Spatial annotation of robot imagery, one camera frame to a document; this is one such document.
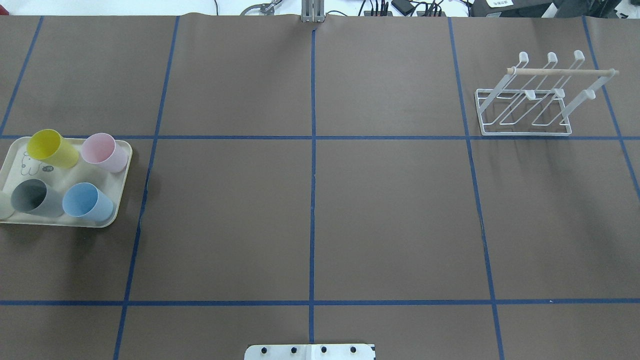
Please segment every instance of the table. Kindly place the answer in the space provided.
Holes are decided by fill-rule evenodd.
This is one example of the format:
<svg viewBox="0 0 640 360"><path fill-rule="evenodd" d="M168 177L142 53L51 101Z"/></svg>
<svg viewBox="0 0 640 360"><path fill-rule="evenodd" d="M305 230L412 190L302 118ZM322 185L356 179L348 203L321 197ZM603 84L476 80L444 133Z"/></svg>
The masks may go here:
<svg viewBox="0 0 640 360"><path fill-rule="evenodd" d="M0 224L0 358L636 357L640 47L608 40L639 28L0 17L0 149L46 127L134 149L113 225ZM476 88L574 49L622 75L573 135L479 134Z"/></svg>

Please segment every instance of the tray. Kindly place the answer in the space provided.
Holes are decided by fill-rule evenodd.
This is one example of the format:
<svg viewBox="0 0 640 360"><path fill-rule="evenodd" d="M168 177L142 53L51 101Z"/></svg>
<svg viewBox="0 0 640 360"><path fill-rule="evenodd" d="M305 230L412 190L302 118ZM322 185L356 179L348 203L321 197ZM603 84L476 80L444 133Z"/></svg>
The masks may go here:
<svg viewBox="0 0 640 360"><path fill-rule="evenodd" d="M64 195L71 186L77 183L91 183L100 189L105 195L113 201L115 206L113 214L110 218L103 222L92 222L70 217L63 214L57 218L45 218L37 215L14 212L12 216L0 220L0 224L29 224L29 225L54 225L54 226L74 226L74 227L107 227L118 216L120 208L120 199L122 191L129 173L131 165L131 155L133 149L128 142L116 140L116 144L120 146L128 155L127 167L124 171L112 174L107 170L103 170L95 165L91 165L79 157L78 162L72 168L57 168L38 160L31 159L27 154L27 143L30 136L17 139L9 147L9 152L4 159L2 169L0 170L0 189L9 195L13 193L18 184L28 179L40 179L52 186L61 195ZM69 139L67 140L78 151L85 139Z"/></svg>

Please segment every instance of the white label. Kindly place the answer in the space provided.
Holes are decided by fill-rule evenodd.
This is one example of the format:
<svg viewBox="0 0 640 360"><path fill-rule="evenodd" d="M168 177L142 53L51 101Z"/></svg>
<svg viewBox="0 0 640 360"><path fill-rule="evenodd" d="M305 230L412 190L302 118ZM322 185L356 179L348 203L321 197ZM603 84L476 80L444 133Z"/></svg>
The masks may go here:
<svg viewBox="0 0 640 360"><path fill-rule="evenodd" d="M512 0L486 0L486 3L492 8L503 8L505 6L513 5Z"/></svg>

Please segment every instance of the power adapter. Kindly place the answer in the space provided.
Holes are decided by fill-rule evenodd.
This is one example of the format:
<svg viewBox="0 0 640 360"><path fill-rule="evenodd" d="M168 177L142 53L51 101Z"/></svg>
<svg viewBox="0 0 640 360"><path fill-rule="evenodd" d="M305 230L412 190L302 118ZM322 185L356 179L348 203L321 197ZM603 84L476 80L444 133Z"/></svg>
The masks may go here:
<svg viewBox="0 0 640 360"><path fill-rule="evenodd" d="M391 5L394 6L401 14L404 16L409 15L412 11L415 10L415 6L411 5L409 0L393 0Z"/></svg>

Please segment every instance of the cup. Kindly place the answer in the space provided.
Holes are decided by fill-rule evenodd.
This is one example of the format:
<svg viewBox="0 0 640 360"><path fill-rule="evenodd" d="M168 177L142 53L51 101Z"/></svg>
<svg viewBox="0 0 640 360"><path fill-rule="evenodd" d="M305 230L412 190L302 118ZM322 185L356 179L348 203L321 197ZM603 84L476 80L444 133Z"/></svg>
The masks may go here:
<svg viewBox="0 0 640 360"><path fill-rule="evenodd" d="M52 129L33 134L27 143L27 152L33 159L61 168L74 166L79 157L71 143Z"/></svg>
<svg viewBox="0 0 640 360"><path fill-rule="evenodd" d="M21 213L55 218L62 215L62 196L38 179L18 185L11 194L11 205Z"/></svg>
<svg viewBox="0 0 640 360"><path fill-rule="evenodd" d="M113 213L113 201L95 185L79 183L67 191L62 208L74 218L103 222Z"/></svg>
<svg viewBox="0 0 640 360"><path fill-rule="evenodd" d="M108 172L121 172L127 166L129 156L116 143L113 136L97 133L89 136L80 150L82 159Z"/></svg>
<svg viewBox="0 0 640 360"><path fill-rule="evenodd" d="M14 212L15 209L11 205L11 195L0 192L0 220L10 217Z"/></svg>

